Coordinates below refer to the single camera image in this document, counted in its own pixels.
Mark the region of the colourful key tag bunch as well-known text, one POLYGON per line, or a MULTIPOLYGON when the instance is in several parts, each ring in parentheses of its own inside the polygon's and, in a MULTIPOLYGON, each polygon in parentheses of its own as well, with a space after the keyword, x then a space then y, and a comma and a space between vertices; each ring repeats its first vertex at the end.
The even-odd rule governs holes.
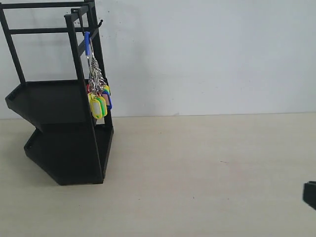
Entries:
POLYGON ((94 55, 90 32, 84 33, 85 56, 88 62, 89 78, 87 89, 88 101, 92 116, 95 119, 101 119, 108 114, 113 107, 110 88, 99 63, 94 55))

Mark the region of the black metal two-tier rack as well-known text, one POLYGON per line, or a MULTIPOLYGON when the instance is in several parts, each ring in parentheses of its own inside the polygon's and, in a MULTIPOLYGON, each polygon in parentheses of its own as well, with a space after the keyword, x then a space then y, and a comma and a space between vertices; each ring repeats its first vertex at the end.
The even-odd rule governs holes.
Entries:
MULTIPOLYGON (((24 146, 26 156, 59 185, 103 183, 114 133, 111 110, 101 119, 92 116, 86 89, 89 69, 84 35, 76 33, 71 11, 65 15, 63 28, 28 29, 9 28, 4 11, 62 7, 71 10, 90 3, 95 6, 93 0, 3 3, 0 6, 0 23, 19 78, 19 85, 5 101, 11 110, 35 127, 24 146), (76 79, 27 81, 12 36, 56 33, 69 36, 76 79)), ((94 55, 106 78, 99 29, 90 32, 90 37, 94 55)))

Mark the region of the black S-shaped hook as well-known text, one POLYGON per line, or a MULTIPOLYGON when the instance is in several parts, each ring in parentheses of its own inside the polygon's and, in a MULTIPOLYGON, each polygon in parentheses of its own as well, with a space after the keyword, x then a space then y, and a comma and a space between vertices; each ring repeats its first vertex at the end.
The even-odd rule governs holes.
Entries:
POLYGON ((82 33, 82 35, 87 31, 94 33, 103 23, 103 20, 97 21, 96 8, 92 3, 71 8, 71 17, 75 25, 76 33, 79 32, 82 33), (84 16, 87 17, 87 26, 85 26, 83 22, 84 16))

